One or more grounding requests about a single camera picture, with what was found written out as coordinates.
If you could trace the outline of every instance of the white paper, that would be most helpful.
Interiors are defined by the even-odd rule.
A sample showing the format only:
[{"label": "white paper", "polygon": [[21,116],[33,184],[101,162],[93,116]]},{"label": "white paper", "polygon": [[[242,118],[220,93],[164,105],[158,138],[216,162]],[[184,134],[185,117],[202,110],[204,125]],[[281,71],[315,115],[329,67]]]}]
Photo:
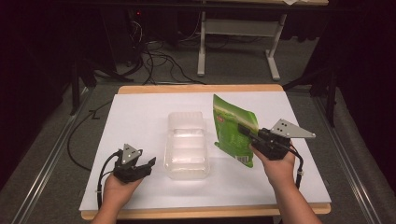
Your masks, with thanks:
[{"label": "white paper", "polygon": [[[125,209],[276,204],[262,163],[256,157],[253,159],[254,167],[247,168],[214,145],[218,139],[213,120],[213,94],[214,92],[116,95],[80,211],[97,210],[96,186],[102,166],[125,143],[143,149],[137,165],[147,163],[153,157],[157,158],[151,175],[137,188]],[[216,94],[233,105],[255,113],[260,127],[269,129],[279,119],[298,125],[283,91]],[[210,174],[204,180],[175,181],[166,175],[163,167],[167,117],[172,112],[191,111],[201,111],[206,122]],[[329,203],[331,199],[305,140],[292,141],[304,158],[304,176],[300,187],[302,194],[309,203]],[[108,164],[107,171],[114,168],[114,161],[115,159]]]}]

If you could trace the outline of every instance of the clear plastic container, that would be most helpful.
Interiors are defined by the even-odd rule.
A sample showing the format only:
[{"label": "clear plastic container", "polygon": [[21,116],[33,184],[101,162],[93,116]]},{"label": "clear plastic container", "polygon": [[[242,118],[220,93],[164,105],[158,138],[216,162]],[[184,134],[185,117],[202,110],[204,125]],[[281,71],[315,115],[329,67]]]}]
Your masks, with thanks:
[{"label": "clear plastic container", "polygon": [[176,180],[207,177],[209,161],[201,112],[169,114],[164,167],[168,176]]}]

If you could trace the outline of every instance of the desk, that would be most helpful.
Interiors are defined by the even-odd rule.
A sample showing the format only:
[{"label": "desk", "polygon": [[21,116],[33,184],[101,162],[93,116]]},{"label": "desk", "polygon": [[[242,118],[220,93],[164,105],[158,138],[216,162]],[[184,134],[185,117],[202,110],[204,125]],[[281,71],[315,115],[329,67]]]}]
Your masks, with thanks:
[{"label": "desk", "polygon": [[[156,156],[157,163],[120,212],[120,219],[279,215],[260,161],[254,158],[254,167],[247,168],[214,146],[217,136],[212,114],[213,93],[253,111],[263,127],[275,124],[279,116],[297,124],[286,93],[278,85],[122,87],[111,106],[97,150],[80,206],[82,217],[92,219],[96,214],[95,190],[100,169],[106,158],[124,143],[143,149],[139,162]],[[206,121],[210,175],[202,181],[173,181],[163,168],[167,115],[170,111],[192,110],[201,110]],[[317,214],[327,214],[331,200],[307,144],[304,139],[293,139],[293,143],[304,158],[301,192]]]},{"label": "desk", "polygon": [[[279,4],[285,5],[283,0],[216,0],[216,2],[239,2],[239,3],[258,3],[258,4]],[[328,0],[297,1],[295,4],[306,6],[327,6]],[[280,35],[285,25],[287,14],[282,14],[279,21],[237,21],[237,20],[218,20],[207,19],[206,13],[201,13],[201,43],[198,55],[198,76],[205,75],[205,36],[206,34],[217,35],[250,35],[250,36],[270,36],[273,43],[270,49],[265,50],[265,58],[270,67],[273,80],[280,80],[277,71],[274,54]]]}]

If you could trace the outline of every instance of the green package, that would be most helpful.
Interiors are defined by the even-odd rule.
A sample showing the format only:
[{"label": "green package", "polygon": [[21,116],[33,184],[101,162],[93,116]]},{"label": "green package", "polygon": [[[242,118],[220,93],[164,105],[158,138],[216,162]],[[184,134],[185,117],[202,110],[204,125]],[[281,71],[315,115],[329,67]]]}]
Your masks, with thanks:
[{"label": "green package", "polygon": [[236,105],[229,104],[214,94],[213,118],[219,140],[215,145],[247,167],[253,167],[253,152],[248,148],[250,140],[238,131],[238,124],[242,124],[253,133],[257,133],[259,125],[256,115]]}]

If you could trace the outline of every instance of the green bag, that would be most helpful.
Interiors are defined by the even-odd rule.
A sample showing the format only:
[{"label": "green bag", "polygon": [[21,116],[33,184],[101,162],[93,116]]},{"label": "green bag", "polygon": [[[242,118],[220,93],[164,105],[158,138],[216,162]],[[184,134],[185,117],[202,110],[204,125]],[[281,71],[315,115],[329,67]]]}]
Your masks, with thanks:
[{"label": "green bag", "polygon": [[244,125],[257,134],[259,125],[256,115],[236,105],[231,105],[214,94],[213,118],[219,140],[215,145],[247,167],[253,167],[253,152],[248,148],[250,140],[238,131],[238,124]]}]

